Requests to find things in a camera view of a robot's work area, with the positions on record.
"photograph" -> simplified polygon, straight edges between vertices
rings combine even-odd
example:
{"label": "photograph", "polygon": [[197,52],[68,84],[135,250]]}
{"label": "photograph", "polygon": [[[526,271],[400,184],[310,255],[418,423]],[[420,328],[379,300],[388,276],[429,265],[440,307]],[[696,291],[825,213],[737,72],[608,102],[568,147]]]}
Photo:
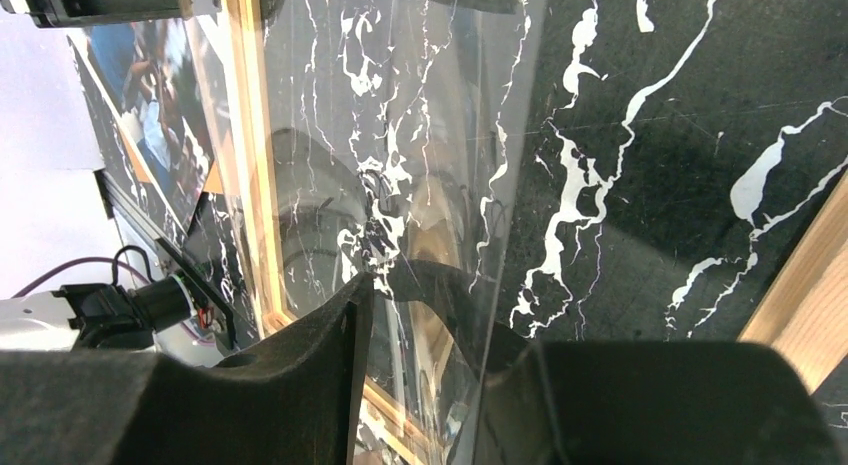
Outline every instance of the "photograph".
{"label": "photograph", "polygon": [[139,179],[186,231],[214,157],[183,21],[97,25],[69,37],[138,159]]}

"glass pane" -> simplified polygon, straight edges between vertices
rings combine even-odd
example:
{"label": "glass pane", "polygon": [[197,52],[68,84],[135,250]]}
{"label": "glass pane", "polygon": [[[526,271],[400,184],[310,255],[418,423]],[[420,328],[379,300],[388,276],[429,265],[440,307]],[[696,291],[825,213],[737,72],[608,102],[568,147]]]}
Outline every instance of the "glass pane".
{"label": "glass pane", "polygon": [[734,340],[848,165],[813,2],[221,0],[257,326],[374,272],[360,438],[424,463],[463,453],[496,304]]}
{"label": "glass pane", "polygon": [[226,50],[227,86],[206,100],[230,92],[234,147],[217,159],[241,197],[259,326],[373,272],[360,436],[408,462],[445,463],[479,396],[532,83],[519,65],[538,47],[516,28],[543,3],[221,0],[186,25]]}

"wooden frame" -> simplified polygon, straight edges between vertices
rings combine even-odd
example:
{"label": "wooden frame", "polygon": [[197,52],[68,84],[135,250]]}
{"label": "wooden frame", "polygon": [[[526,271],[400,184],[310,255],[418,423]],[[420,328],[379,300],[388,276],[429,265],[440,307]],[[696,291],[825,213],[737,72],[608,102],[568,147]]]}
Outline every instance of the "wooden frame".
{"label": "wooden frame", "polygon": [[218,24],[228,38],[221,44],[233,155],[245,228],[251,273],[253,305],[263,317],[259,335],[274,330],[274,318],[286,311],[283,260],[279,240],[276,183],[271,149],[265,85],[265,52],[257,0],[221,0]]}
{"label": "wooden frame", "polygon": [[848,354],[848,177],[833,190],[739,340],[780,352],[811,393]]}

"marble surface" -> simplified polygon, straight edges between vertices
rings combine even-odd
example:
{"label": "marble surface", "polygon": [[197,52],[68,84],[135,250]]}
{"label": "marble surface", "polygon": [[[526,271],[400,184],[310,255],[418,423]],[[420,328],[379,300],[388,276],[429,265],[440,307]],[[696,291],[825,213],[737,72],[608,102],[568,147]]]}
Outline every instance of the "marble surface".
{"label": "marble surface", "polygon": [[[469,365],[397,270],[460,270],[472,342],[492,314],[543,339],[733,340],[848,165],[848,0],[263,4],[289,306],[374,272],[369,374],[446,443]],[[117,148],[107,169],[171,229]],[[223,203],[168,233],[237,299]],[[817,398],[848,440],[844,376]]]}

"white marble vein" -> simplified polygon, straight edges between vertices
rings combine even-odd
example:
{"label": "white marble vein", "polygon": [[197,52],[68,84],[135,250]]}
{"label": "white marble vein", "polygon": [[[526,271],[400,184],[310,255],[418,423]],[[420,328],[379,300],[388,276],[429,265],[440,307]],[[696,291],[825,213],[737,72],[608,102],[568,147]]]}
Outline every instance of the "white marble vein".
{"label": "white marble vein", "polygon": [[[228,254],[227,254],[227,243],[231,243],[231,244],[234,244],[234,245],[236,243],[235,224],[233,223],[232,219],[230,218],[230,214],[226,210],[219,210],[218,209],[217,203],[212,202],[212,203],[210,203],[210,205],[211,205],[210,208],[212,209],[212,221],[215,224],[215,228],[218,230],[218,233],[215,234],[215,237],[216,237],[217,242],[218,242],[217,245],[218,245],[219,253],[221,254],[221,257],[218,260],[215,260],[212,257],[212,247],[209,247],[210,275],[213,273],[212,271],[214,270],[211,267],[211,264],[214,263],[214,262],[220,263],[222,276],[221,276],[220,283],[217,284],[217,286],[218,286],[217,288],[221,291],[221,295],[224,297],[224,300],[226,302],[234,303],[235,302],[235,294],[233,293],[234,292],[233,278],[232,278],[232,275],[230,274],[230,263],[229,263],[229,257],[228,257]],[[227,239],[225,240],[222,233],[223,233],[224,230],[227,230],[227,229],[229,229],[230,234],[229,234],[229,237],[227,237]],[[237,266],[239,272],[241,273],[241,261],[238,258],[238,254],[236,254],[236,266]]]}
{"label": "white marble vein", "polygon": [[[580,300],[575,302],[575,307],[577,308],[577,315],[580,317],[579,321],[574,322],[574,337],[578,340],[582,340],[586,333],[586,325],[588,322],[586,321],[586,314],[583,313],[583,303],[592,296],[592,293],[595,291],[595,287],[598,285],[598,282],[601,279],[601,243],[599,240],[601,239],[601,235],[604,234],[604,226],[603,224],[598,225],[598,232],[595,234],[595,247],[597,247],[597,254],[595,256],[595,278],[592,280],[592,284],[589,285],[589,290],[586,292],[586,295],[583,296]],[[545,323],[534,322],[530,325],[530,335],[535,336],[536,330],[539,328],[547,328],[549,327],[556,319],[559,317],[566,315],[568,313],[568,307],[560,308],[556,313],[551,315],[545,320]]]}
{"label": "white marble vein", "polygon": [[654,22],[648,18],[648,0],[636,0],[636,24],[642,33],[654,31]]}
{"label": "white marble vein", "polygon": [[377,73],[369,76],[369,65],[376,65],[376,63],[368,57],[365,53],[365,47],[362,44],[362,33],[363,31],[367,33],[371,33],[374,30],[374,26],[368,20],[367,13],[361,13],[358,16],[345,17],[344,11],[342,11],[341,17],[342,23],[342,36],[345,40],[348,39],[351,29],[354,29],[354,36],[359,41],[362,50],[362,65],[359,68],[358,72],[352,72],[348,70],[348,56],[347,56],[347,47],[342,48],[342,71],[344,74],[350,79],[350,88],[353,90],[357,96],[361,97],[367,92],[373,92],[380,88],[380,85],[383,83],[383,79]]}
{"label": "white marble vein", "polygon": [[[632,128],[632,124],[636,119],[642,106],[645,104],[648,97],[656,93],[658,90],[665,87],[683,68],[684,64],[689,60],[695,48],[701,43],[707,30],[712,23],[714,17],[714,7],[718,0],[707,0],[707,19],[705,20],[701,30],[695,38],[686,47],[683,54],[675,63],[671,71],[662,77],[657,82],[642,88],[630,99],[625,112],[624,119],[620,125],[627,131],[629,138],[619,145],[618,158],[616,161],[616,170],[612,176],[601,177],[595,168],[595,159],[586,157],[579,149],[577,144],[565,137],[563,133],[556,129],[552,122],[550,126],[562,143],[563,147],[560,152],[560,164],[566,169],[566,183],[563,186],[562,194],[560,195],[560,208],[548,223],[545,231],[545,259],[543,263],[536,268],[531,268],[527,271],[521,292],[518,294],[518,304],[513,307],[510,312],[510,326],[515,327],[515,315],[534,315],[533,308],[539,306],[539,298],[533,292],[534,277],[537,273],[550,276],[558,283],[566,292],[566,298],[562,301],[560,311],[555,313],[556,316],[562,316],[569,304],[574,300],[574,295],[570,288],[564,282],[562,258],[561,254],[565,250],[565,245],[557,238],[557,227],[561,223],[571,223],[576,225],[575,232],[575,259],[576,254],[582,250],[579,234],[581,231],[589,227],[601,224],[607,215],[606,197],[615,183],[621,178],[624,166],[624,155],[630,145],[636,138],[636,132]],[[581,159],[585,159],[585,166],[581,164]],[[594,203],[598,209],[597,215],[584,216],[577,208],[577,199],[580,192],[586,188],[595,187]],[[538,321],[534,320],[529,326],[529,337],[534,337],[539,328],[547,328],[552,323],[552,320]]]}
{"label": "white marble vein", "polygon": [[592,67],[584,64],[583,53],[592,46],[598,36],[598,0],[591,0],[592,7],[583,12],[582,19],[574,26],[571,32],[571,41],[574,48],[571,52],[571,63],[562,74],[562,86],[571,93],[571,103],[564,108],[573,108],[580,96],[580,75],[588,73],[595,78],[601,78]]}
{"label": "white marble vein", "polygon": [[[310,178],[311,178],[311,181],[312,181],[312,189],[315,190],[314,170],[313,170],[311,164],[309,163],[308,158],[307,158],[306,164],[307,164],[307,167],[309,167],[309,170],[312,172],[311,175],[310,175]],[[301,280],[303,281],[303,283],[306,283],[309,288],[313,288],[316,291],[319,291],[323,287],[322,287],[320,281],[314,279],[315,270],[313,269],[313,266],[312,266],[312,255],[308,251],[309,247],[307,247],[303,243],[303,235],[300,234],[300,227],[298,227],[298,225],[300,223],[299,222],[300,215],[298,213],[298,209],[300,208],[300,200],[301,200],[300,194],[301,194],[301,192],[302,192],[302,189],[297,189],[295,191],[295,200],[294,200],[294,204],[293,204],[293,207],[292,207],[293,210],[292,210],[292,215],[291,215],[292,220],[294,221],[295,230],[297,230],[297,232],[295,233],[295,238],[298,241],[299,249],[304,251],[303,260],[306,262],[306,269],[304,270],[306,276],[304,276]],[[294,268],[292,268],[292,270],[291,270],[290,277],[291,277],[292,280],[295,279]],[[279,279],[280,279],[280,284],[283,286],[283,289],[285,289],[285,277],[280,276]],[[291,308],[293,308],[294,310],[299,309],[300,304],[298,304],[297,300],[294,300],[288,294],[286,295],[286,301],[287,301],[288,305]]]}
{"label": "white marble vein", "polygon": [[549,176],[549,177],[554,178],[554,174],[553,174],[553,173],[551,173],[551,169],[550,169],[550,167],[548,167],[547,162],[545,162],[544,160],[542,160],[542,157],[540,157],[538,153],[536,153],[536,156],[535,156],[535,157],[533,157],[533,161],[534,161],[535,163],[538,163],[539,165],[541,165],[541,166],[542,166],[542,168],[544,168],[544,169],[545,169],[545,171],[546,171],[546,172],[548,172],[548,176]]}
{"label": "white marble vein", "polygon": [[828,423],[827,426],[833,428],[841,428],[848,430],[848,403],[824,403],[822,406],[827,409],[835,409],[839,413],[839,422]]}
{"label": "white marble vein", "polygon": [[[446,36],[443,36],[444,40],[441,43],[434,43],[434,39],[431,37],[428,27],[428,20],[430,17],[428,11],[430,10],[431,5],[433,4],[430,0],[424,0],[423,9],[420,11],[422,29],[418,33],[423,33],[423,40],[420,45],[419,54],[410,56],[410,54],[403,55],[397,53],[398,50],[396,49],[398,47],[408,52],[411,46],[415,46],[411,43],[398,45],[390,42],[387,45],[387,49],[392,56],[391,65],[394,73],[396,75],[400,75],[403,73],[401,70],[404,70],[409,76],[403,78],[399,77],[395,80],[392,96],[388,100],[382,101],[379,107],[381,111],[379,118],[387,118],[386,129],[383,135],[374,136],[373,138],[375,140],[385,141],[385,159],[380,159],[373,153],[364,158],[360,157],[355,150],[355,146],[359,142],[361,136],[359,130],[353,130],[348,140],[351,152],[357,162],[357,172],[359,172],[363,185],[365,186],[366,195],[369,198],[370,208],[368,210],[368,216],[370,217],[370,228],[373,235],[376,235],[376,238],[366,236],[366,233],[368,233],[368,227],[365,227],[364,225],[358,225],[353,231],[342,230],[339,233],[337,236],[337,245],[342,252],[342,275],[345,280],[349,280],[357,272],[354,265],[354,257],[363,252],[361,249],[363,242],[367,243],[369,240],[378,240],[380,242],[379,248],[381,250],[378,250],[377,247],[375,247],[377,244],[372,243],[370,250],[368,250],[369,253],[365,260],[365,266],[369,271],[375,274],[375,289],[389,297],[389,301],[392,302],[392,304],[394,302],[394,292],[389,287],[388,273],[395,266],[396,259],[403,258],[400,242],[406,232],[407,224],[410,220],[415,220],[415,217],[413,217],[409,211],[400,211],[399,209],[384,210],[381,208],[381,204],[386,203],[386,201],[390,198],[394,198],[402,204],[412,203],[413,176],[405,167],[407,158],[403,155],[401,147],[399,146],[398,135],[402,130],[414,127],[411,139],[412,141],[415,141],[421,139],[423,136],[423,152],[426,152],[426,147],[430,142],[430,126],[432,124],[432,119],[430,116],[428,97],[425,90],[427,89],[427,82],[431,68],[435,63],[437,56],[451,45],[453,38],[451,26],[456,12],[456,4],[454,3],[450,7],[448,24],[446,27],[448,33]],[[343,35],[346,37],[348,35],[347,32],[349,31],[348,27],[352,27],[353,25],[351,22],[344,22],[344,20],[349,20],[344,15],[342,16],[342,19]],[[365,27],[366,32],[371,31],[370,25],[368,24],[363,24],[361,27]],[[376,63],[374,60],[367,57],[363,57],[363,59],[365,60],[365,63],[372,65]],[[375,81],[374,77],[377,77],[376,75],[371,77],[366,83],[364,79],[361,78],[363,76],[361,72],[362,71],[360,70],[360,74],[353,76],[347,71],[345,72],[345,74],[351,79],[351,87],[354,93],[358,96],[361,96],[367,91],[373,93],[381,84],[379,77],[378,80]],[[401,82],[404,83],[404,86],[409,83],[417,82],[417,91],[415,91],[408,100],[406,100],[407,97],[399,93]],[[402,97],[405,103],[399,103]],[[423,153],[423,156],[425,172],[429,175],[430,170],[426,162],[427,154]],[[396,307],[394,307],[394,309],[397,319],[400,320]]]}
{"label": "white marble vein", "polygon": [[848,156],[843,159],[841,163],[836,165],[834,168],[829,170],[821,179],[819,179],[818,183],[812,190],[810,190],[806,197],[795,204],[788,211],[781,213],[780,215],[770,217],[766,214],[761,214],[762,218],[765,218],[765,221],[762,225],[757,226],[756,222],[758,222],[759,217],[755,217],[755,213],[759,210],[762,205],[764,190],[767,185],[767,179],[769,172],[774,169],[778,164],[781,163],[783,159],[783,148],[786,145],[785,137],[788,135],[798,135],[804,131],[810,124],[814,123],[816,120],[819,120],[825,115],[826,111],[829,111],[837,116],[848,117],[848,114],[835,108],[834,105],[838,103],[840,100],[848,99],[848,96],[842,96],[832,101],[824,101],[819,104],[816,108],[816,112],[806,120],[804,120],[800,125],[784,125],[780,128],[780,131],[777,134],[777,139],[766,147],[763,153],[754,161],[754,163],[742,174],[742,176],[734,183],[733,187],[730,190],[730,202],[733,206],[734,213],[740,220],[744,220],[751,225],[752,230],[748,234],[748,255],[747,257],[737,257],[733,260],[722,259],[722,258],[708,258],[704,261],[696,264],[693,267],[692,272],[690,272],[690,280],[687,280],[687,285],[681,288],[678,288],[677,291],[674,292],[674,296],[672,297],[672,303],[666,306],[666,327],[671,330],[676,330],[675,323],[676,318],[672,315],[673,312],[676,312],[680,306],[683,304],[686,299],[686,295],[688,294],[691,288],[691,281],[697,278],[698,275],[703,271],[699,271],[698,267],[700,264],[703,264],[707,261],[718,261],[718,262],[730,262],[737,263],[740,261],[744,261],[745,267],[741,270],[738,270],[733,278],[733,281],[725,287],[725,290],[718,294],[712,306],[701,308],[700,311],[705,312],[703,316],[695,323],[695,325],[687,331],[687,338],[691,338],[695,329],[703,325],[707,322],[715,313],[718,311],[719,303],[731,295],[736,291],[737,286],[740,281],[757,265],[759,256],[755,251],[755,245],[758,239],[764,234],[768,233],[775,226],[779,225],[781,222],[795,215],[801,208],[804,207],[813,197],[824,191],[827,187],[827,184],[839,173],[841,173],[848,166]]}
{"label": "white marble vein", "polygon": [[493,173],[492,176],[489,177],[489,181],[487,183],[487,186],[489,188],[488,195],[480,199],[480,217],[483,219],[483,233],[485,239],[477,242],[477,245],[475,246],[475,249],[477,250],[477,266],[474,270],[474,278],[472,279],[471,284],[468,286],[469,293],[471,293],[471,290],[474,288],[475,285],[477,285],[477,281],[480,279],[480,270],[483,266],[483,249],[485,247],[488,247],[492,240],[492,230],[490,227],[494,224],[489,224],[489,218],[486,210],[489,209],[490,206],[495,202],[494,184],[497,180],[506,175],[506,172],[509,170],[509,160],[507,159],[506,153],[507,140],[509,139],[509,136],[506,133],[506,130],[504,129],[502,124],[503,109],[504,104],[509,98],[509,93],[510,91],[512,91],[512,86],[515,79],[515,70],[521,63],[521,56],[524,52],[524,43],[527,41],[527,37],[530,34],[530,27],[533,23],[533,20],[530,18],[530,14],[527,11],[527,5],[529,4],[529,1],[530,0],[521,0],[521,13],[524,15],[524,20],[522,24],[523,35],[518,40],[518,50],[515,54],[515,60],[512,62],[512,67],[509,70],[509,81],[504,84],[503,88],[505,88],[506,90],[504,91],[503,98],[501,98],[498,113],[495,118],[495,128],[497,129],[498,144],[500,145],[500,165],[498,165],[498,168],[495,170],[495,173]]}
{"label": "white marble vein", "polygon": [[[305,5],[306,5],[306,12],[309,15],[309,22],[312,25],[312,32],[313,32],[313,34],[312,34],[312,44],[310,46],[310,52],[309,52],[309,63],[305,64],[304,68],[303,68],[304,75],[310,77],[309,82],[311,82],[311,85],[312,85],[312,117],[313,117],[312,126],[318,131],[319,135],[321,136],[321,139],[324,141],[324,144],[330,149],[330,153],[334,154],[335,148],[333,147],[333,141],[330,140],[330,138],[327,136],[327,133],[324,131],[324,128],[321,126],[321,117],[318,114],[318,80],[317,80],[318,70],[317,70],[317,65],[316,65],[316,52],[317,52],[317,49],[318,49],[319,37],[321,36],[319,28],[318,28],[319,21],[315,19],[315,14],[313,13],[312,4],[311,4],[310,0],[304,0],[304,2],[305,2]],[[324,8],[325,11],[329,10],[330,0],[324,0],[323,8]],[[359,31],[358,37],[361,39],[361,30]],[[304,80],[303,88],[301,88],[301,95],[300,95],[301,116],[303,117],[303,120],[306,123],[307,127],[309,127],[310,124],[309,124],[309,119],[308,119],[308,117],[306,116],[306,113],[305,113],[306,103],[305,103],[305,100],[304,100],[304,98],[305,98],[304,88],[306,87],[306,84],[307,84],[307,81]]]}

